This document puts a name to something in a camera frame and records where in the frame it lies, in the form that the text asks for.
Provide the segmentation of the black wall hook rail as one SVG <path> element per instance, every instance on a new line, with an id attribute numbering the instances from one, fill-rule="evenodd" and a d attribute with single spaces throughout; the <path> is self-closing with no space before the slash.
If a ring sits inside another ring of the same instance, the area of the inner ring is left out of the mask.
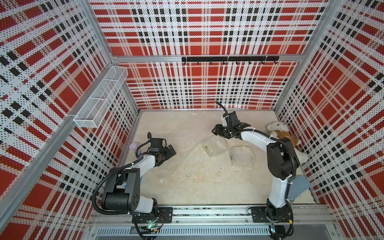
<path id="1" fill-rule="evenodd" d="M 226 63 L 226 62 L 277 62 L 279 61 L 279 56 L 255 56 L 255 57 L 182 57 L 182 63 Z"/>

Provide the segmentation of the grey blue zip pouch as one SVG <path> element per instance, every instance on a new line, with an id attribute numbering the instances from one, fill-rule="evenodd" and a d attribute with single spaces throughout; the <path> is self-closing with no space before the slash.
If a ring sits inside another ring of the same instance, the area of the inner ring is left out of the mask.
<path id="1" fill-rule="evenodd" d="M 288 200 L 294 201 L 296 198 L 298 198 L 302 193 L 304 193 L 306 190 L 308 190 L 311 186 L 309 180 L 302 175 L 297 175 L 292 181 L 291 181 L 290 190 L 288 193 Z"/>

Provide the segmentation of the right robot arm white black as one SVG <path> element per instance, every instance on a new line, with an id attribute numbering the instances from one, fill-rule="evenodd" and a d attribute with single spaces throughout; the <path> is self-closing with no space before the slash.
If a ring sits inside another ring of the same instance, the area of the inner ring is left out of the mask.
<path id="1" fill-rule="evenodd" d="M 217 124 L 212 133 L 226 139 L 236 138 L 249 142 L 267 153 L 268 170 L 273 176 L 272 190 L 266 203 L 266 216 L 272 223 L 278 223 L 284 214 L 293 216 L 289 203 L 289 190 L 297 176 L 299 159 L 291 140 L 277 138 L 242 123 L 235 111 L 228 110 L 218 101 L 215 103 L 224 110 L 222 123 Z"/>

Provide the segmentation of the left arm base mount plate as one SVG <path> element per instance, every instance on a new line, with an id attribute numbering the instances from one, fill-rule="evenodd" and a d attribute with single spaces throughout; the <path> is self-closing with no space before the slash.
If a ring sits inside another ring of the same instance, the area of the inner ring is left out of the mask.
<path id="1" fill-rule="evenodd" d="M 139 215 L 133 215 L 132 223 L 136 222 L 137 224 L 170 224 L 173 218 L 173 208 L 172 207 L 158 207 L 157 213 L 154 211 L 151 213 L 140 213 Z"/>

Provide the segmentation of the clear bubble wrap sheet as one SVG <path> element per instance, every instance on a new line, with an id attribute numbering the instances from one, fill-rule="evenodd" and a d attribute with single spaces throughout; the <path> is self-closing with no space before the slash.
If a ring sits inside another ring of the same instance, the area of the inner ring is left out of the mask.
<path id="1" fill-rule="evenodd" d="M 168 120 L 150 123 L 147 132 L 154 138 L 166 139 L 172 145 L 176 155 L 146 173 L 144 180 L 163 184 L 182 166 L 194 148 L 211 135 L 211 122 L 198 118 Z"/>

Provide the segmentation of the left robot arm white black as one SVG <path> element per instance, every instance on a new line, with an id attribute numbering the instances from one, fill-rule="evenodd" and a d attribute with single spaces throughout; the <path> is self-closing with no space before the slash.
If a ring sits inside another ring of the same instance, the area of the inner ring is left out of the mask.
<path id="1" fill-rule="evenodd" d="M 138 159 L 120 168 L 112 168 L 96 185 L 91 198 L 94 210 L 102 215 L 140 215 L 157 218 L 157 200 L 141 195 L 141 177 L 159 167 L 177 153 L 173 146 L 149 148 L 154 152 L 138 155 Z"/>

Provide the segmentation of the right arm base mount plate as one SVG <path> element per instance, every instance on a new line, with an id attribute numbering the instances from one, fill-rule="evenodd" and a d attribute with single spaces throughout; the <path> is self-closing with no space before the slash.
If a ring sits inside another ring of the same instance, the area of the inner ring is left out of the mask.
<path id="1" fill-rule="evenodd" d="M 292 219 L 287 206 L 278 209 L 274 206 L 250 207 L 248 213 L 254 223 L 289 223 Z"/>

